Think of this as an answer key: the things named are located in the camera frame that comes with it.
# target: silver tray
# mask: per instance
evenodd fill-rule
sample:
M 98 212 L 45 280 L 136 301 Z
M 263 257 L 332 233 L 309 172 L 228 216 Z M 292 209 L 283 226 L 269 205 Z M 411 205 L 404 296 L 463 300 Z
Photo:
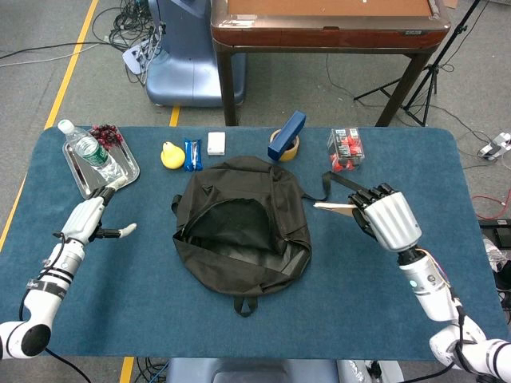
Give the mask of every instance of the silver tray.
M 64 157 L 67 160 L 67 164 L 71 169 L 71 173 L 73 173 L 74 180 L 77 182 L 78 189 L 83 198 L 89 198 L 94 190 L 106 185 L 103 177 L 101 177 L 89 163 L 74 154 L 73 148 L 71 148 L 67 142 L 62 146 L 62 151 L 64 152 Z M 141 169 L 138 167 L 135 157 L 133 157 L 133 154 L 129 150 L 124 137 L 121 145 L 113 146 L 109 153 L 125 171 L 126 177 L 128 177 L 128 182 L 126 182 L 124 186 L 129 185 L 138 178 Z

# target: table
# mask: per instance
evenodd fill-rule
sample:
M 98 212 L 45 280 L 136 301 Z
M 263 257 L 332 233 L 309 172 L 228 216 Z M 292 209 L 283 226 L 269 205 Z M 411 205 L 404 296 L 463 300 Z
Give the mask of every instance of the table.
M 226 157 L 268 160 L 274 128 L 121 128 L 141 174 L 112 198 L 102 221 L 104 227 L 137 222 L 138 228 L 127 238 L 87 246 L 57 313 L 50 348 L 63 355 L 433 359 L 428 340 L 445 323 L 427 319 L 396 255 L 353 219 L 311 202 L 303 203 L 310 264 L 287 289 L 260 298 L 250 318 L 235 313 L 232 297 L 207 290 L 185 269 L 172 243 L 170 203 L 191 174 L 164 168 L 161 144 L 182 144 L 186 137 L 205 145 L 208 131 L 219 130 L 227 132 Z M 323 193 L 329 133 L 304 128 L 297 157 L 283 165 L 310 195 Z M 366 159 L 349 177 L 366 186 L 388 182 L 405 193 L 424 233 L 420 244 L 442 263 L 468 315 L 489 338 L 505 338 L 504 313 L 453 137 L 434 128 L 362 128 L 360 134 Z M 26 281 L 57 242 L 51 232 L 81 201 L 61 153 L 63 140 L 52 128 L 34 149 L 0 254 L 0 322 L 16 320 Z M 223 159 L 205 152 L 205 167 Z M 346 201 L 350 193 L 332 184 L 331 201 Z
M 442 0 L 214 0 L 211 26 L 226 125 L 237 125 L 238 52 L 404 54 L 410 63 L 376 126 L 388 126 L 450 29 Z

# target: brown table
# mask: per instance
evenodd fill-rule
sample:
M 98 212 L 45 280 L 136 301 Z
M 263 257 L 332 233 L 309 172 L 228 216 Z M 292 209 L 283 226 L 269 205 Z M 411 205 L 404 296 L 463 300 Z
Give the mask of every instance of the brown table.
M 404 54 L 376 126 L 388 126 L 450 29 L 442 0 L 212 0 L 226 125 L 237 125 L 231 56 L 239 52 Z

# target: white robotic hand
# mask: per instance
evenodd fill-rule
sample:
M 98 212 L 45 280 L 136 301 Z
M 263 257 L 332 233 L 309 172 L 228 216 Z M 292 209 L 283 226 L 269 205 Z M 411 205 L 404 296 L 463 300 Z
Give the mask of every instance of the white robotic hand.
M 39 276 L 26 285 L 19 322 L 0 324 L 0 360 L 39 355 L 50 342 L 53 319 L 85 257 L 84 247 L 95 238 L 120 238 L 135 230 L 135 223 L 120 230 L 101 228 L 105 207 L 117 189 L 116 184 L 109 185 L 74 208 L 57 235 L 61 243 L 45 261 Z M 27 322 L 23 321 L 23 307 L 30 311 Z
M 350 200 L 357 207 L 352 214 L 361 229 L 385 249 L 398 253 L 399 268 L 427 316 L 451 322 L 430 339 L 434 356 L 444 365 L 477 374 L 481 381 L 511 383 L 511 344 L 486 340 L 479 326 L 465 315 L 434 257 L 417 247 L 422 232 L 404 195 L 382 184 L 369 190 L 361 187 Z

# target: yellow floor line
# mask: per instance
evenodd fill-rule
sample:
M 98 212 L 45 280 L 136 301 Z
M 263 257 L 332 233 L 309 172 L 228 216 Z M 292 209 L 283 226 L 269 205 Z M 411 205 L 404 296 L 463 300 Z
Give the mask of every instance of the yellow floor line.
M 84 42 L 85 36 L 87 35 L 87 31 L 89 30 L 90 22 L 93 19 L 94 11 L 96 10 L 98 0 L 92 0 L 90 3 L 89 11 L 87 11 L 87 15 L 85 16 L 85 20 L 83 21 L 83 26 L 81 27 L 80 34 L 78 35 L 77 42 Z M 80 53 L 81 45 L 75 45 L 73 53 Z M 55 97 L 55 101 L 53 102 L 53 106 L 50 111 L 50 115 L 48 116 L 48 120 L 46 120 L 45 130 L 51 128 L 55 124 L 55 119 L 57 118 L 58 110 L 61 107 L 62 100 L 64 99 L 65 91 L 67 90 L 67 86 L 71 81 L 71 76 L 73 76 L 74 67 L 77 64 L 79 54 L 74 54 L 71 56 L 71 60 L 69 60 L 69 64 L 67 65 L 67 70 L 65 71 L 64 78 L 62 79 L 61 87 L 58 89 L 57 97 Z
M 121 377 L 119 383 L 129 383 L 131 381 L 131 372 L 133 371 L 133 362 L 135 357 L 125 357 L 122 362 Z
M 168 126 L 172 126 L 175 128 L 177 126 L 177 122 L 179 121 L 179 106 L 172 107 L 172 114 L 170 115 L 170 121 L 168 122 Z
M 85 36 L 87 34 L 87 30 L 89 29 L 90 22 L 92 21 L 94 11 L 96 9 L 98 0 L 92 0 L 90 3 L 89 11 L 85 16 L 85 20 L 83 21 L 83 26 L 81 27 L 80 34 L 78 35 L 77 42 L 83 42 L 85 40 Z M 79 53 L 81 50 L 81 45 L 75 45 L 73 53 Z M 53 106 L 50 111 L 50 115 L 48 116 L 48 120 L 46 120 L 46 124 L 44 129 L 50 128 L 53 126 L 55 119 L 57 118 L 58 110 L 61 107 L 62 99 L 64 98 L 65 91 L 67 90 L 67 85 L 69 84 L 69 80 L 71 80 L 71 76 L 73 75 L 74 66 L 77 64 L 78 56 L 80 54 L 75 54 L 71 56 L 71 60 L 67 66 L 67 70 L 65 71 L 64 78 L 62 79 L 61 87 L 58 90 L 57 96 L 55 97 L 55 101 L 53 102 Z M 16 196 L 16 200 L 14 201 L 14 205 L 10 210 L 10 214 L 7 217 L 6 225 L 3 228 L 2 236 L 0 237 L 0 251 L 2 251 L 3 244 L 6 241 L 7 233 L 9 232 L 10 225 L 12 223 L 14 213 L 16 212 L 16 207 L 18 207 L 19 197 L 22 194 L 23 186 L 25 185 L 26 174 L 23 177 L 22 185 L 18 190 L 18 195 Z

